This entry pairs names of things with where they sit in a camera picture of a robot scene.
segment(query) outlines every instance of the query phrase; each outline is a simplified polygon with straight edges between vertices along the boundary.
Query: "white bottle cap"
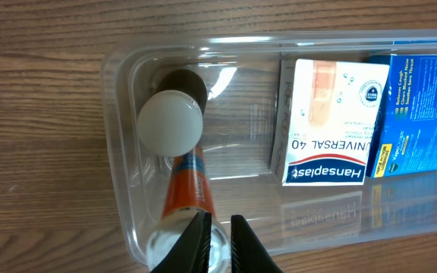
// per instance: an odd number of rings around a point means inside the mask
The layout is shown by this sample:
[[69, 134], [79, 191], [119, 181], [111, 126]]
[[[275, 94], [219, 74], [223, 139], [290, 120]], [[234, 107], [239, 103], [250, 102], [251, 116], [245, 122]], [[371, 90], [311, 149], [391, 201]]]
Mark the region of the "white bottle cap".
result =
[[189, 152], [200, 140], [202, 130], [200, 107], [181, 91], [156, 93], [137, 117], [141, 142], [160, 156], [175, 157]]

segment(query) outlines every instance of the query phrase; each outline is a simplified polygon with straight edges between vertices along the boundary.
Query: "yellow label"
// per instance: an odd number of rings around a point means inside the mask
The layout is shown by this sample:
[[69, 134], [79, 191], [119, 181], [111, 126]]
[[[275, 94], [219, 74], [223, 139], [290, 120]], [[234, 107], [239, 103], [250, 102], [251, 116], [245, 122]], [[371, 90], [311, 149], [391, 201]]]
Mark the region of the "yellow label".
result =
[[402, 155], [406, 153], [407, 142], [409, 141], [409, 136], [406, 136], [406, 141], [404, 141], [404, 148], [402, 148]]
[[387, 167], [388, 157], [391, 155], [392, 144], [383, 144], [380, 149], [379, 161], [376, 166], [376, 173], [373, 177], [383, 177]]
[[382, 185], [372, 187], [372, 228], [382, 226]]

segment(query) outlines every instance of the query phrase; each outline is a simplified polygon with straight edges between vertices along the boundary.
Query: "adhesive bandage image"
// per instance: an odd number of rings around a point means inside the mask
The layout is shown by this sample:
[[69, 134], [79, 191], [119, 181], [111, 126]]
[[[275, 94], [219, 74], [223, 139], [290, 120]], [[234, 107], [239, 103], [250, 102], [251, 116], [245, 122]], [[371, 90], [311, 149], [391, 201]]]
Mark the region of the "adhesive bandage image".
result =
[[311, 126], [323, 126], [329, 118], [336, 71], [337, 63], [335, 61], [313, 62], [313, 94], [308, 115]]

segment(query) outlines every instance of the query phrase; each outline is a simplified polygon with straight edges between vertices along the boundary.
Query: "brand logo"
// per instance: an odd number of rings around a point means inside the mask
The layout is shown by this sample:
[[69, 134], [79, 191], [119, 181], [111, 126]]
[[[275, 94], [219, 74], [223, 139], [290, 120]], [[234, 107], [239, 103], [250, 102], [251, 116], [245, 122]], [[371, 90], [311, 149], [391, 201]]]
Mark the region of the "brand logo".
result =
[[292, 162], [286, 183], [362, 182], [365, 162], [346, 155], [315, 155]]
[[358, 93], [360, 101], [366, 107], [376, 107], [380, 103], [380, 95], [382, 94], [382, 86], [375, 80], [369, 80], [364, 83]]

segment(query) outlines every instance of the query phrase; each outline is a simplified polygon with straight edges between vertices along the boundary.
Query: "blue box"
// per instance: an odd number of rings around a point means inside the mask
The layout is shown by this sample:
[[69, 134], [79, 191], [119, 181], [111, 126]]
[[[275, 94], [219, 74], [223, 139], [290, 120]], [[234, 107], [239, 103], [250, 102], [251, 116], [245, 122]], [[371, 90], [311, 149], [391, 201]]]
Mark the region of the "blue box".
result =
[[367, 175], [437, 170], [437, 55], [376, 56], [390, 64]]

